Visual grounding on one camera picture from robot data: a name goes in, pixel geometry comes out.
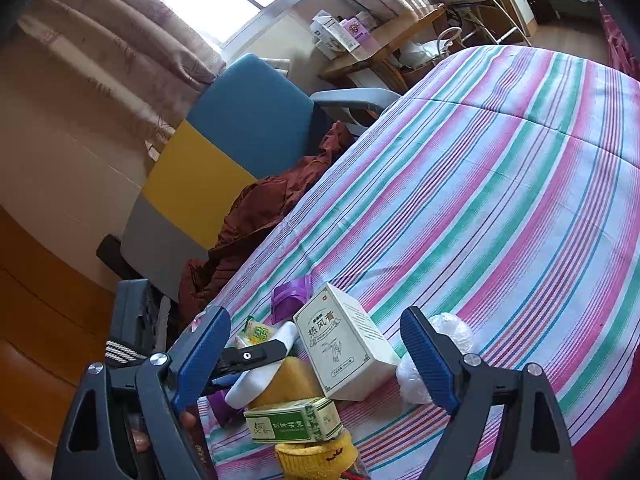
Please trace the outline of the person's left hand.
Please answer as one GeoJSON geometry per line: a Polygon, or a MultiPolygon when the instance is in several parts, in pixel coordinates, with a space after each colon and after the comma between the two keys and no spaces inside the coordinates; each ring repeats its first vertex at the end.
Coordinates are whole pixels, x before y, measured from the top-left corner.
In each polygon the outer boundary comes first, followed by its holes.
{"type": "Polygon", "coordinates": [[[171,415],[170,419],[171,422],[166,422],[166,424],[161,424],[160,422],[152,420],[148,425],[149,430],[151,430],[151,434],[147,434],[141,429],[132,428],[130,430],[130,434],[132,442],[134,442],[136,452],[146,452],[150,448],[151,444],[155,443],[160,437],[176,434],[178,427],[181,427],[184,430],[191,430],[198,426],[198,423],[200,422],[198,415],[192,414],[189,411],[183,411],[178,417],[178,422],[176,422],[174,415],[171,415]]]}

